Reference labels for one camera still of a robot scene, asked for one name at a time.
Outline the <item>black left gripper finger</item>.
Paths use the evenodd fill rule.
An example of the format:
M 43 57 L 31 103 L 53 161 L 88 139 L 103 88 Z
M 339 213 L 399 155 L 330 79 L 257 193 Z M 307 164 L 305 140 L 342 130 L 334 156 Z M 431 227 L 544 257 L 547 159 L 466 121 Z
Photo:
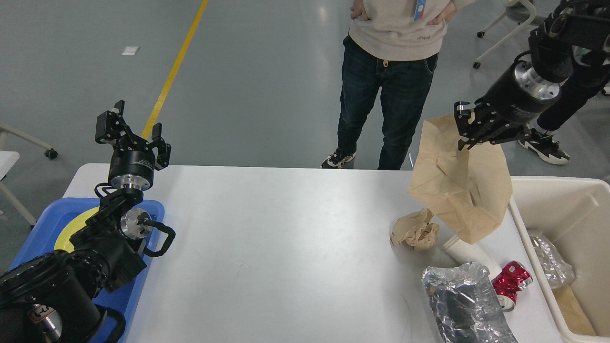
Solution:
M 97 117 L 94 141 L 109 144 L 115 148 L 139 148 L 141 137 L 134 134 L 123 117 L 125 101 L 115 103 L 113 110 L 105 111 Z
M 157 149 L 154 167 L 162 170 L 168 167 L 170 162 L 172 146 L 162 138 L 162 124 L 156 123 L 152 127 L 150 149 Z

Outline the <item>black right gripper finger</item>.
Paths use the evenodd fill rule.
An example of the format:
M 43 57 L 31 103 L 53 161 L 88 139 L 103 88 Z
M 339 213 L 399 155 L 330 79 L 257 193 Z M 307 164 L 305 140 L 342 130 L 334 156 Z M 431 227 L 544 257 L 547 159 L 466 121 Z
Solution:
M 457 149 L 460 151 L 488 141 L 494 144 L 506 129 L 506 120 L 487 102 L 457 101 L 454 116 L 459 133 Z
M 510 127 L 501 125 L 496 130 L 486 130 L 485 133 L 474 138 L 474 141 L 470 143 L 470 149 L 475 145 L 482 145 L 486 142 L 490 145 L 499 145 L 502 143 L 517 141 L 517 140 L 528 140 L 531 138 L 531 130 L 526 125 L 518 127 Z

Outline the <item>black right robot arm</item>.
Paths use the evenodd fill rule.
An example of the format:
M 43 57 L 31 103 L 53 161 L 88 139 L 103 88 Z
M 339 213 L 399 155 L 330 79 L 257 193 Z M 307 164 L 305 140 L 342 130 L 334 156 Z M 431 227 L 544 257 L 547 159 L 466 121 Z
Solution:
M 560 99 L 573 73 L 575 48 L 609 56 L 609 2 L 562 0 L 528 38 L 529 61 L 517 56 L 474 103 L 455 103 L 458 149 L 525 139 L 527 123 Z

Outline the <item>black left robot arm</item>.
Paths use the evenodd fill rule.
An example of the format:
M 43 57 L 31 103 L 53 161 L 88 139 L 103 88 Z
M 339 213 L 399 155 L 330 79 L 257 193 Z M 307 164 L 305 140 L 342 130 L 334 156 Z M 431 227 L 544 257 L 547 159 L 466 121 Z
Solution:
M 176 237 L 138 205 L 154 184 L 154 172 L 168 167 L 171 146 L 162 125 L 147 140 L 124 121 L 125 102 L 97 117 L 95 141 L 113 147 L 107 182 L 94 187 L 96 213 L 69 238 L 74 249 L 46 252 L 1 276 L 3 343 L 88 343 L 107 318 L 116 326 L 105 339 L 117 343 L 126 319 L 94 304 L 102 290 L 112 293 L 146 269 L 143 256 L 164 255 Z

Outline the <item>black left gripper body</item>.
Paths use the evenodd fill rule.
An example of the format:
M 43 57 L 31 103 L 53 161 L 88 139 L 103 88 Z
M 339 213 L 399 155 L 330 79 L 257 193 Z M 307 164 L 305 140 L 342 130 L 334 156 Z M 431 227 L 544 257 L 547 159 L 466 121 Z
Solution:
M 141 191 L 154 184 L 155 155 L 148 143 L 130 147 L 113 146 L 108 183 L 116 189 L 135 188 Z

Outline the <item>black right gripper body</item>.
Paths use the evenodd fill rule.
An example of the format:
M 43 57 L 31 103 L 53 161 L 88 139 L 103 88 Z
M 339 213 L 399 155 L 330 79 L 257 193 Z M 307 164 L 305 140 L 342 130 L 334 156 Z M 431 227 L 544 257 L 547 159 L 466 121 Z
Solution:
M 489 108 L 503 120 L 524 125 L 558 101 L 560 84 L 545 80 L 529 61 L 517 61 L 477 99 L 477 110 Z

